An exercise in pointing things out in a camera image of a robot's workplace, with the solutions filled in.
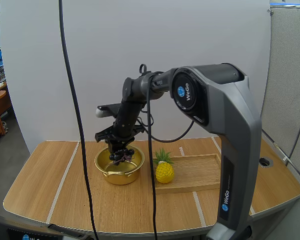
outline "gray wall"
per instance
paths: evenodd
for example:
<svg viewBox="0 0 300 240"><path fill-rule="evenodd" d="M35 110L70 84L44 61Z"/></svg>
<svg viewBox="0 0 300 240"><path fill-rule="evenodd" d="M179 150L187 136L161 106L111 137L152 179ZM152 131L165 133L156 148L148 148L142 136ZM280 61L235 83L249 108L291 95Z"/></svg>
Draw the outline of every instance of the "gray wall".
<svg viewBox="0 0 300 240"><path fill-rule="evenodd" d="M232 63L250 77L261 110L270 50L268 8L268 0L64 1L65 38L86 140L113 122L96 119L97 105L119 103L125 78L138 77L142 63L152 71ZM79 140L58 21L55 0L0 2L4 70L30 152L45 140ZM168 94L151 106L157 138L178 137L190 124ZM193 126L186 138L208 136Z"/></svg>
<svg viewBox="0 0 300 240"><path fill-rule="evenodd" d="M300 170L300 9L272 10L269 79L262 121L270 136L274 137L286 154L291 152L290 160ZM278 83L277 91L268 91L268 87L274 88ZM297 172L290 164L288 167L300 182ZM290 239L300 239L300 199L267 238Z"/></svg>

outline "grapes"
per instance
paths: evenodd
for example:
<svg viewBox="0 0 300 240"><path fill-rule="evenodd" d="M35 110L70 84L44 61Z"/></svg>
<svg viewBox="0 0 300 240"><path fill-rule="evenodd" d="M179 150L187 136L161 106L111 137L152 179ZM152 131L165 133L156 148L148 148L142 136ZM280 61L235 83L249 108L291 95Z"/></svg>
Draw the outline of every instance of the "grapes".
<svg viewBox="0 0 300 240"><path fill-rule="evenodd" d="M132 156L133 154L135 154L135 150L133 150L133 149L130 149L130 150L129 150L129 155L131 155L131 156Z"/></svg>
<svg viewBox="0 0 300 240"><path fill-rule="evenodd" d="M122 155L119 155L119 154L115 154L114 155L114 160L115 161L119 161L119 160L121 160L122 159Z"/></svg>

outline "floor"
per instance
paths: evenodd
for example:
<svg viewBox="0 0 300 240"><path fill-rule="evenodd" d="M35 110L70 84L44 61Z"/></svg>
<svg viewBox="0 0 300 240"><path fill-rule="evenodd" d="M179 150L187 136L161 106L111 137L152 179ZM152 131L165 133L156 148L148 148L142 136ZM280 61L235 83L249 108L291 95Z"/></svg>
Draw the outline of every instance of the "floor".
<svg viewBox="0 0 300 240"><path fill-rule="evenodd" d="M30 153L13 110L3 121L9 130L5 136L0 136L0 216L10 218L12 213L3 208L3 201Z"/></svg>

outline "pineapple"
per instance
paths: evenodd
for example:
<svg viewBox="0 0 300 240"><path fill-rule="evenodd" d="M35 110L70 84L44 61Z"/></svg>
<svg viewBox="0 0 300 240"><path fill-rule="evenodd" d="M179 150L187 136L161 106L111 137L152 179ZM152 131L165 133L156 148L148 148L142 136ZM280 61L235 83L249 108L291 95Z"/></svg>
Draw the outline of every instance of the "pineapple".
<svg viewBox="0 0 300 240"><path fill-rule="evenodd" d="M163 148L160 149L158 153L155 151L156 160L153 160L158 166L155 170L155 177L158 182L162 184L167 184L172 181L175 177L174 169L172 168L171 164L174 164L169 157L171 152L165 153Z"/></svg>

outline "black cable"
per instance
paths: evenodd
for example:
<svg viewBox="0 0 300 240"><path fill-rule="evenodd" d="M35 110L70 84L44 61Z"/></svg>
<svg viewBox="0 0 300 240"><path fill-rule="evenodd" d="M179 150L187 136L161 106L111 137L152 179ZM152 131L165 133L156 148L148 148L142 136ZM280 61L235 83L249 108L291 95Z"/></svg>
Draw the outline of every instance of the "black cable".
<svg viewBox="0 0 300 240"><path fill-rule="evenodd" d="M150 113L150 88L151 88L151 81L152 81L152 78L156 74L158 74L158 73L154 72L152 74L152 76L149 77L148 88L147 88L147 91L146 91L146 110L147 110L146 116L147 116L148 123L151 123L151 113ZM155 240L158 240L157 226L156 226L156 210L157 210L156 186L155 186L154 163L153 163L153 157L152 157L151 124L148 124L148 130L147 130L147 132L148 132L148 149L149 149L149 162L150 162L150 171L151 171L152 201L153 201L153 216L152 216L153 232L154 232L154 238L155 238Z"/></svg>
<svg viewBox="0 0 300 240"><path fill-rule="evenodd" d="M96 226L95 226L93 203L92 203L91 190L90 190L88 171L87 171L87 156L86 156L84 128L82 126L79 104L78 104L78 99L77 99L77 95L76 95L74 80L73 80L71 69L70 69L70 63L69 63L69 58L68 58L67 46L66 46L62 0L59 0L59 24L60 24L60 35L61 35L61 44L62 44L64 63L65 63L66 73L68 75L69 85L70 85L72 99L73 99L73 105L74 105L74 109L75 109L76 120L78 122L79 133L80 133L83 175L84 175L86 190L88 192L88 198L89 198L91 224L92 224L94 236L97 240L99 240L97 231L96 231Z"/></svg>
<svg viewBox="0 0 300 240"><path fill-rule="evenodd" d="M145 128L145 127L147 127L147 125L145 126L144 125L144 123L142 122L142 121L139 121L139 119L137 119L137 122L143 127L143 129L144 129L144 131L149 135L149 131L147 131L147 129ZM156 140L157 142L160 142L160 143L173 143L173 142L175 142L175 141L178 141L178 140L180 140L180 139L182 139L189 131L190 131L190 129L192 128L192 126L194 125L194 121L192 121L191 123L190 123L190 126L187 128L187 130L185 130L185 132L181 135L181 136L178 136L177 138L175 138L175 139L171 139L171 140L161 140L161 139L158 139L158 138L156 138L156 137L154 137L154 136L152 136L151 135L151 138L153 139L153 140Z"/></svg>

